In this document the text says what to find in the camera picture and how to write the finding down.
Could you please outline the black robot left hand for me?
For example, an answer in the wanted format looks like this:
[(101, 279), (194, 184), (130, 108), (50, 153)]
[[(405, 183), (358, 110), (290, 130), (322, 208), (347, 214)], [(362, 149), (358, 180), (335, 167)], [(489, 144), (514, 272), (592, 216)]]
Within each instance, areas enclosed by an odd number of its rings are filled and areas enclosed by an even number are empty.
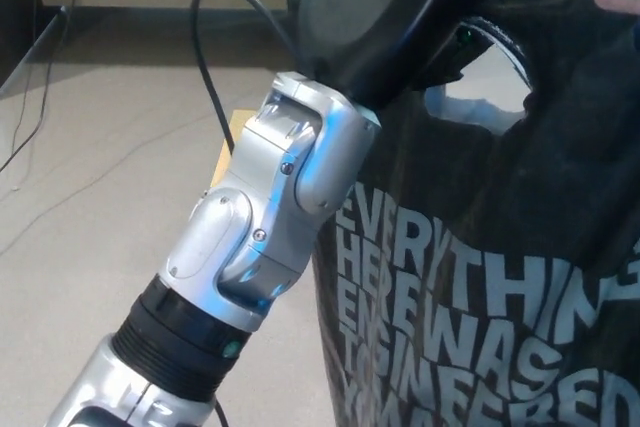
[(442, 51), (482, 0), (301, 0), (300, 69), (380, 109)]

